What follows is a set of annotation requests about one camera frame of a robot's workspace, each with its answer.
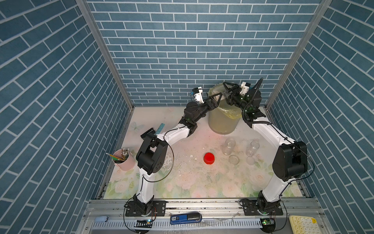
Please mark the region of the clear rice jar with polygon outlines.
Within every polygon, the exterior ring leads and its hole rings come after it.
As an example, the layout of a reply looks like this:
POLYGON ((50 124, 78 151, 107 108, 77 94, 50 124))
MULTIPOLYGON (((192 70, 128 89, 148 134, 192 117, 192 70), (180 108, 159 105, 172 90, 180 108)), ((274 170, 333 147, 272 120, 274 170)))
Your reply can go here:
POLYGON ((224 155, 231 155, 236 145, 236 141, 233 138, 227 138, 222 146, 222 153, 224 155))

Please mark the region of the red jar lid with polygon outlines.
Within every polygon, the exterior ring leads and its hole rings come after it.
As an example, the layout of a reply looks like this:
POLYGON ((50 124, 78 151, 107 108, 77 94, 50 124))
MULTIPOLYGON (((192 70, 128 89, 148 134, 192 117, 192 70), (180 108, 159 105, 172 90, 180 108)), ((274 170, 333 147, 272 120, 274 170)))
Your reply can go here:
POLYGON ((215 162, 215 156, 212 153, 206 153, 204 155, 205 164, 212 165, 215 162))

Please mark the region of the white lidded rice jar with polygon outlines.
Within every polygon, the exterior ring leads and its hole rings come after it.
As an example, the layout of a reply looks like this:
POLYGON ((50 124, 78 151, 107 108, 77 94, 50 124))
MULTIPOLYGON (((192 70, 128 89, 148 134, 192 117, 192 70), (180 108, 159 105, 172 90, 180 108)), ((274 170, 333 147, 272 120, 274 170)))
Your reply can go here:
POLYGON ((247 145, 245 153, 248 157, 252 157, 257 153, 259 148, 260 148, 259 142, 254 140, 247 145))

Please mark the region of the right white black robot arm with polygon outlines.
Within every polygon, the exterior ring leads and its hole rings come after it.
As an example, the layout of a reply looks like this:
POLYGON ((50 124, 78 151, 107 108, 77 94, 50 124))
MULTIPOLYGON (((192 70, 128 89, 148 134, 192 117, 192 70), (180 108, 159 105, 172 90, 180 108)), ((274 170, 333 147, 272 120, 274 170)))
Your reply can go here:
POLYGON ((280 199, 293 181, 301 179, 308 170, 307 146, 284 135, 260 110, 262 101, 260 86, 263 79, 251 87, 246 82, 235 84, 223 82, 226 90, 226 102, 242 111, 243 121, 260 133, 277 151, 272 163, 273 176, 268 185, 259 192, 257 209, 260 213, 269 213, 279 207, 280 199))

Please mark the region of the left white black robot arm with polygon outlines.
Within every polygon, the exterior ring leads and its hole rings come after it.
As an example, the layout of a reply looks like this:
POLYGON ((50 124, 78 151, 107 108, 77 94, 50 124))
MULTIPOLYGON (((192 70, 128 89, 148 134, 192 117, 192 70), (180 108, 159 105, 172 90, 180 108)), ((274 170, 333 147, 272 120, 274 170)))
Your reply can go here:
POLYGON ((141 135, 143 143, 136 155, 140 172, 138 192, 133 196, 136 208, 143 215, 150 212, 153 204, 153 186, 161 181, 155 180, 156 173, 164 165, 166 153, 178 141, 189 137, 197 129, 197 122, 220 104, 223 94, 217 93, 202 99, 201 93, 187 104, 184 115, 172 129, 156 134, 151 128, 141 135))

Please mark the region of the beige bin with yellow bag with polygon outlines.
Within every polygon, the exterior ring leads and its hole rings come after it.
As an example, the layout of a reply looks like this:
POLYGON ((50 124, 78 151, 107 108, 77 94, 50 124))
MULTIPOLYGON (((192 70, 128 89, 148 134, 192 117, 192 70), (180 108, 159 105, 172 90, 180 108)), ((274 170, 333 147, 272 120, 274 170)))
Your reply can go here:
POLYGON ((208 95, 213 96, 222 93, 219 106, 208 113, 208 124, 211 130, 221 135, 232 133, 239 120, 242 119, 242 110, 235 106, 227 104, 226 92, 222 83, 210 88, 208 95))

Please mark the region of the teal ruler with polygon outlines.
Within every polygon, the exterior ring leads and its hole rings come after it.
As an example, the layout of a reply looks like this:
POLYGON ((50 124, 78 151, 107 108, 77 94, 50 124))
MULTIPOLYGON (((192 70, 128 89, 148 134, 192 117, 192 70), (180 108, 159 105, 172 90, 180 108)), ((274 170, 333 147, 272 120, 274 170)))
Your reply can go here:
POLYGON ((165 124, 164 123, 161 123, 158 127, 158 129, 156 130, 155 134, 160 134, 164 128, 165 124))

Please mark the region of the black stapler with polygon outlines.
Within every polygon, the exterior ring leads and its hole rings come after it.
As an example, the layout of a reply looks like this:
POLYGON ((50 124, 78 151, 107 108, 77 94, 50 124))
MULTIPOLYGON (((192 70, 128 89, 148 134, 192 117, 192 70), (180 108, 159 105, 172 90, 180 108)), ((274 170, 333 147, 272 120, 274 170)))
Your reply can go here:
POLYGON ((147 130, 146 132, 144 132, 142 135, 141 135, 141 138, 144 139, 147 135, 154 135, 155 134, 155 130, 153 128, 150 128, 149 130, 147 130))

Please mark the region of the pink pen holder cup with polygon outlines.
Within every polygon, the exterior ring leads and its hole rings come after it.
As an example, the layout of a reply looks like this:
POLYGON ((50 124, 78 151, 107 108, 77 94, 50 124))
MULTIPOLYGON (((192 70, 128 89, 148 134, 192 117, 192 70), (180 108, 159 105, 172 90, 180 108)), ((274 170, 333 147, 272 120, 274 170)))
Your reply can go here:
POLYGON ((113 154, 106 153, 107 156, 111 157, 115 166, 122 171, 129 171, 135 167, 135 159, 128 148, 121 148, 115 151, 113 154))

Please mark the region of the blue black handheld device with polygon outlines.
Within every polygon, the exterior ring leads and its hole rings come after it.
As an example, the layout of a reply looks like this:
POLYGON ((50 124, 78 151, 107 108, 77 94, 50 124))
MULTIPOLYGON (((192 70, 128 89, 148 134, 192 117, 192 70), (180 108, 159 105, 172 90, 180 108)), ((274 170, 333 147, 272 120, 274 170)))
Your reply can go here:
POLYGON ((199 212, 176 214, 170 217, 171 225, 199 223, 201 221, 202 215, 199 212))

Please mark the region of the yellow egg tray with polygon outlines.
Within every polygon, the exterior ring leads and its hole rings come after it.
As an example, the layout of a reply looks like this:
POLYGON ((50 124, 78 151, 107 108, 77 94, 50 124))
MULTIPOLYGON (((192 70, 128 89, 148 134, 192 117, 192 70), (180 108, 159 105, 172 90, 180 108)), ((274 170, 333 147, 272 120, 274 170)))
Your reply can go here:
POLYGON ((322 234, 317 220, 313 217, 291 215, 289 221, 293 234, 322 234))

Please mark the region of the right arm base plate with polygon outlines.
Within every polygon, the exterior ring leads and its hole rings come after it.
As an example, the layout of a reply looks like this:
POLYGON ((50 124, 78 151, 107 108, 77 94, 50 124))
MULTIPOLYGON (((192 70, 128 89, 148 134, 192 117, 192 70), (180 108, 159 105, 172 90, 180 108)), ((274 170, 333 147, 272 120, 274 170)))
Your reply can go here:
POLYGON ((241 199, 239 200, 239 204, 242 206, 245 216, 283 215, 280 201, 267 202, 261 199, 241 199))

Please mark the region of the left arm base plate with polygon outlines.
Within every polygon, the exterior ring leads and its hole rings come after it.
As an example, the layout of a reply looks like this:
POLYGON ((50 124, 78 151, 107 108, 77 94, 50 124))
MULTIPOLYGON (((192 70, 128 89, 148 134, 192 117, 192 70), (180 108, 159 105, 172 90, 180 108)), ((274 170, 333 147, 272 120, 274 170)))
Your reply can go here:
POLYGON ((137 217, 137 216, 165 216, 166 211, 165 200, 151 200, 148 203, 142 203, 138 200, 129 201, 127 203, 125 216, 126 217, 137 217))

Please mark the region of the aluminium mounting rail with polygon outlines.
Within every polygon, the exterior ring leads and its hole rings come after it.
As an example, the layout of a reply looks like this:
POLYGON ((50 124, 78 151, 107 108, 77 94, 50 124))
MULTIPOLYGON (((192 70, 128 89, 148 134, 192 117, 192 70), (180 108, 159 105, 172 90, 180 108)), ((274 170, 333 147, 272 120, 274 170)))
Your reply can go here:
MULTIPOLYGON (((157 209, 157 212, 165 212, 164 217, 174 214, 188 212, 200 212, 203 217, 229 218, 244 217, 250 214, 255 217, 265 217, 261 215, 255 207, 255 202, 246 205, 239 199, 166 199, 166 204, 157 209)), ((83 215, 86 219, 93 219, 96 216, 107 215, 112 219, 118 219, 123 216, 126 199, 96 199, 89 202, 83 215)), ((280 202, 283 215, 277 214, 276 217, 285 217, 289 215, 301 215, 312 217, 325 217, 325 212, 321 208, 316 198, 283 198, 280 202)))

